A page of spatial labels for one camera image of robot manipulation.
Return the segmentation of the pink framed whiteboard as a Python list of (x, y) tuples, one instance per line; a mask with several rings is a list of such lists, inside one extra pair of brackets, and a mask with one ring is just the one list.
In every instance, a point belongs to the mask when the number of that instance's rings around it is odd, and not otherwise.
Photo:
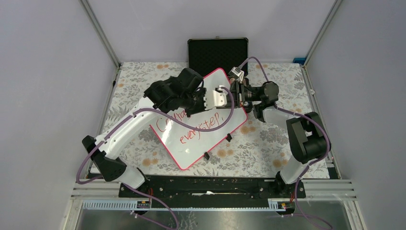
[(206, 129), (221, 125), (229, 116), (230, 109), (214, 108), (192, 115), (190, 118), (183, 109), (168, 114), (178, 121), (202, 129), (201, 132), (191, 130), (163, 116), (159, 116), (150, 124), (155, 135), (181, 170), (186, 170), (196, 163), (206, 152), (226, 139), (228, 134), (242, 126), (248, 118), (243, 108), (235, 108), (225, 126), (216, 131), (206, 132)]

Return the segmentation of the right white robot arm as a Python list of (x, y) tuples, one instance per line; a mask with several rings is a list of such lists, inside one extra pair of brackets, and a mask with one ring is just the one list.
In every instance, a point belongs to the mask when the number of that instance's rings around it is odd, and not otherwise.
[(277, 174), (274, 185), (278, 196), (287, 197), (293, 192), (293, 184), (331, 150), (331, 142), (319, 114), (301, 114), (279, 107), (279, 86), (272, 81), (257, 87), (234, 81), (230, 91), (235, 107), (251, 107), (257, 120), (272, 123), (287, 131), (292, 156)]

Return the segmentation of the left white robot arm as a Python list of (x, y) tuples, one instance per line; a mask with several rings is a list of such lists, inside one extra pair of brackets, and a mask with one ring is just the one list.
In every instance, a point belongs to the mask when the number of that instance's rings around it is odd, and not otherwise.
[(146, 195), (149, 185), (142, 171), (127, 166), (120, 153), (157, 115), (168, 115), (179, 108), (185, 109), (188, 115), (205, 111), (205, 94), (203, 76), (191, 68), (184, 68), (176, 77), (152, 83), (118, 123), (95, 138), (86, 136), (82, 140), (88, 155), (78, 172), (92, 160), (105, 181), (117, 180), (127, 185), (135, 196)]

